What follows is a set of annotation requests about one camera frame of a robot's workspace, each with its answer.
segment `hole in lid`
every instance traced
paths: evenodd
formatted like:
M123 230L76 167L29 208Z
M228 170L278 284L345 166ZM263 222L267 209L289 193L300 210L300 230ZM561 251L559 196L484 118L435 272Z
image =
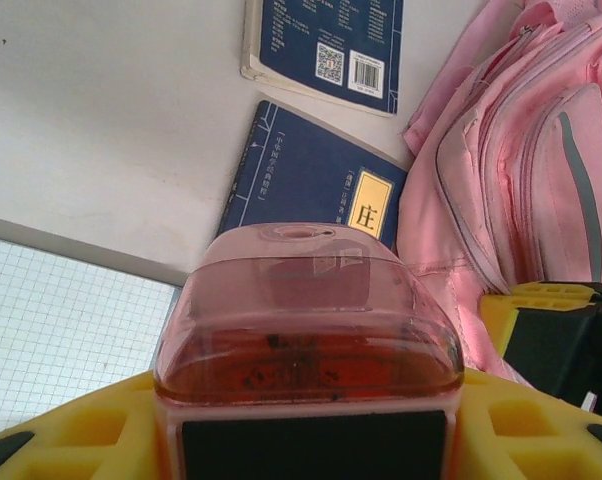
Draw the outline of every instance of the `hole in lid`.
M125 421L124 412L86 408L70 418L54 445L58 447L114 445L119 440Z
M23 480L89 480L98 468L99 463L76 458L34 460Z
M501 437L556 435L539 407L528 400L508 400L490 406L494 433Z
M574 449L530 449L510 452L528 480L590 480L602 478L601 465Z
M322 235L334 235L334 230L330 230L329 228L316 228L311 226L289 226L278 228L276 230L276 233L287 238L302 239L319 237Z

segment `barcode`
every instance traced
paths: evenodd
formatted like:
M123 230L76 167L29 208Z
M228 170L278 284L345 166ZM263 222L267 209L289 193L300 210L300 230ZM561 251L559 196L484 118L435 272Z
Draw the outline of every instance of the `barcode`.
M374 65L355 61L354 82L378 90L379 70Z
M348 88L371 97L383 98L385 63L350 50Z
M343 85L343 63L345 54L330 48L321 42L317 43L317 61L314 74L323 80L336 85Z

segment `blue book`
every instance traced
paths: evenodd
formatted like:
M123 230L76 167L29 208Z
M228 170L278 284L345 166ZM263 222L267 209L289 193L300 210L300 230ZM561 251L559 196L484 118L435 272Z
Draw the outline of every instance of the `blue book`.
M395 115L402 23L403 0L247 0L241 72Z
M255 223L339 223L392 248L406 175L318 120L262 101L218 234Z

